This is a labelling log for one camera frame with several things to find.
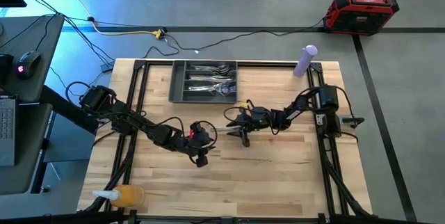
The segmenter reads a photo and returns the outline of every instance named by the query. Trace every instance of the concrete floor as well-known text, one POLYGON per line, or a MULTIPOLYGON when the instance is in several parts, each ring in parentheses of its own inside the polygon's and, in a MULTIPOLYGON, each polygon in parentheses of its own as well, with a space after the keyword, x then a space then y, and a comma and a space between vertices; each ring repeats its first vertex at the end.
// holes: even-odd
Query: concrete floor
MULTIPOLYGON (((10 8, 6 16, 47 13, 46 8, 26 0, 27 8, 10 8)), ((85 18, 77 0, 46 0, 71 17, 85 18)), ((124 24, 164 26, 310 26, 324 16, 332 0, 83 0, 97 20, 124 24)), ((400 11, 388 27, 445 27, 442 0, 398 0, 400 11)), ((86 34, 113 58, 137 58, 156 45, 169 51, 164 42, 148 35, 109 37, 86 34)), ((236 33, 173 33, 183 46, 198 47, 236 33)), ((444 34, 380 33, 361 37, 375 89, 389 133, 419 221, 441 223, 445 198, 444 166, 439 158, 445 148, 441 141, 441 105, 444 64, 441 46, 444 34)), ((297 60, 301 47, 315 44, 317 61, 339 61, 346 90, 357 115, 366 122, 357 130, 359 149, 374 213, 384 218, 404 219, 396 186, 389 168, 360 63, 349 35, 296 33, 283 38, 257 34, 200 51, 182 51, 173 58, 224 58, 297 60)), ((152 58, 162 57, 153 52, 152 58)), ((60 36, 52 67, 65 82, 92 81, 101 62, 75 33, 60 36), (66 67, 82 67, 68 72, 66 67)), ((99 83, 107 84, 109 74, 99 83)), ((53 74, 47 85, 64 91, 53 74)), ((45 184, 52 192, 44 195, 0 196, 0 217, 72 213, 76 209, 88 162, 57 163, 59 182, 52 170, 45 184), (69 200, 63 205, 58 199, 69 200)))

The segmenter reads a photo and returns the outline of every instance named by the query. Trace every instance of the purple bottle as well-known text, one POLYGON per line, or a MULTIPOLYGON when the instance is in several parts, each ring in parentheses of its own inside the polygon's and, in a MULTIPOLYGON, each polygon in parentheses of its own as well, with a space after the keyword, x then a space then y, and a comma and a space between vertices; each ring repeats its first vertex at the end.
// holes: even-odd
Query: purple bottle
POLYGON ((293 75, 297 77, 302 77, 309 65, 311 64, 312 58, 317 55, 318 49, 314 45, 307 45, 303 47, 303 55, 298 61, 298 65, 293 70, 293 75))

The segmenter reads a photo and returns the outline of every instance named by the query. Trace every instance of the wooden table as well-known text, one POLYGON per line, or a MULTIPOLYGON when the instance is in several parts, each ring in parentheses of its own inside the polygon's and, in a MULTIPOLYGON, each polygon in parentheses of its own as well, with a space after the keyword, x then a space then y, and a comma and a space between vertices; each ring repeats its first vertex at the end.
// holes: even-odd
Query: wooden table
MULTIPOLYGON (((110 88, 125 101, 134 59, 116 61, 110 88)), ((344 87, 337 62, 323 62, 325 82, 344 87)), ((230 105, 172 104, 168 101, 172 67, 150 66, 143 110, 153 122, 178 116, 189 126, 208 120, 227 124, 224 109, 230 105)), ((141 80, 136 84, 135 100, 141 80)), ((307 77, 297 78, 283 67, 242 67, 238 71, 238 103, 251 99, 255 105, 282 109, 308 87, 307 77)), ((339 93, 339 115, 348 115, 345 97, 339 93)), ((228 116, 234 118, 233 110, 228 116)), ((168 124, 179 127, 175 121, 168 124)), ((264 129, 250 134, 249 148, 239 138, 220 133, 217 148, 210 151, 209 165, 196 168, 188 157, 155 146, 139 132, 130 183, 145 189, 145 204, 138 215, 150 216, 237 216, 316 217, 327 213, 321 162, 314 117, 303 113, 277 136, 264 129)), ((343 131, 352 132, 348 127, 343 131)), ((110 131, 103 127, 97 137, 110 131)), ((79 209, 94 200, 92 190, 102 189, 110 179, 118 135, 105 138, 94 147, 79 200, 79 209)), ((363 208, 371 212, 368 191, 354 139, 342 136, 337 147, 343 180, 363 208)), ((335 207, 340 212, 338 191, 333 185, 335 207)))

